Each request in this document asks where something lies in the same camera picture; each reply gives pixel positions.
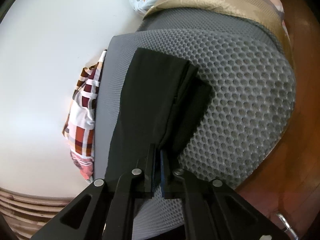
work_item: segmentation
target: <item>wooden surface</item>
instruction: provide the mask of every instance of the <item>wooden surface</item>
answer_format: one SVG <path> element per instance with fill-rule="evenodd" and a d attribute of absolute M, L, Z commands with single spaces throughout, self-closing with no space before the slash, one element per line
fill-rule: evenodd
<path fill-rule="evenodd" d="M 70 201 L 20 195 L 0 188 L 0 213 L 21 240 L 30 239 Z"/>
<path fill-rule="evenodd" d="M 296 105 L 287 131 L 237 189 L 281 226 L 281 212 L 301 237 L 320 211 L 320 25 L 304 0 L 281 0 L 296 63 Z"/>

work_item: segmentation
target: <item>plaid fabric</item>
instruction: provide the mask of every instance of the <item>plaid fabric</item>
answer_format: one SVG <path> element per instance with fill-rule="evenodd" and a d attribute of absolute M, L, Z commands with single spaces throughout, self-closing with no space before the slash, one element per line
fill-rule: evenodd
<path fill-rule="evenodd" d="M 95 109 L 105 55 L 106 50 L 96 65 L 83 68 L 62 131 L 74 164 L 88 182 L 93 180 Z"/>

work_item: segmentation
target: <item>beige fabric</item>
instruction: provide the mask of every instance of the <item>beige fabric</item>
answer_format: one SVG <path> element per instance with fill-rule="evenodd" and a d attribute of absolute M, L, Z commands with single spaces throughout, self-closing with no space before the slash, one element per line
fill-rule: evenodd
<path fill-rule="evenodd" d="M 163 9 L 178 7 L 211 10 L 262 24 L 278 38 L 286 58 L 294 67 L 289 38 L 282 27 L 282 21 L 274 9 L 263 0 L 158 0 L 146 16 Z"/>

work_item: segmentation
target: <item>honeycomb mesh fabric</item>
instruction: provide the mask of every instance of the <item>honeycomb mesh fabric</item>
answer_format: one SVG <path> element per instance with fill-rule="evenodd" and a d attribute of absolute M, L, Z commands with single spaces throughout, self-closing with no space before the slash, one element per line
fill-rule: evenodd
<path fill-rule="evenodd" d="M 169 8 L 144 18 L 139 31 L 157 29 L 197 29 L 254 38 L 282 51 L 278 39 L 263 25 L 244 18 L 199 8 Z"/>
<path fill-rule="evenodd" d="M 275 146 L 295 101 L 292 68 L 276 49 L 252 38 L 208 30 L 151 30 L 114 37 L 106 54 L 96 111 L 95 178 L 103 178 L 121 88 L 138 47 L 188 59 L 215 91 L 204 118 L 179 156 L 198 178 L 235 188 Z M 140 208 L 133 239 L 183 224 L 180 202 L 158 193 Z"/>

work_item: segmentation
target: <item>gray seat cushion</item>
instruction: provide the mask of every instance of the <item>gray seat cushion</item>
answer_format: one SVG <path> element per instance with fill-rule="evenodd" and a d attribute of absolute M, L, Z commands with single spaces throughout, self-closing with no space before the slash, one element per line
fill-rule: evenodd
<path fill-rule="evenodd" d="M 121 88 L 138 47 L 190 60 L 199 68 L 199 78 L 215 91 L 196 132 L 178 158 L 181 167 L 201 179 L 219 177 L 235 188 L 259 166 L 280 139 L 291 116 L 295 77 L 281 50 L 268 38 L 269 33 L 263 34 L 257 25 L 235 19 L 251 25 L 246 28 L 252 28 L 252 32 L 239 35 L 175 28 L 113 37 L 98 95 L 95 178 L 104 177 Z M 155 197 L 140 208 L 133 239 L 150 238 L 181 224 L 180 201 L 162 199 L 158 189 Z"/>

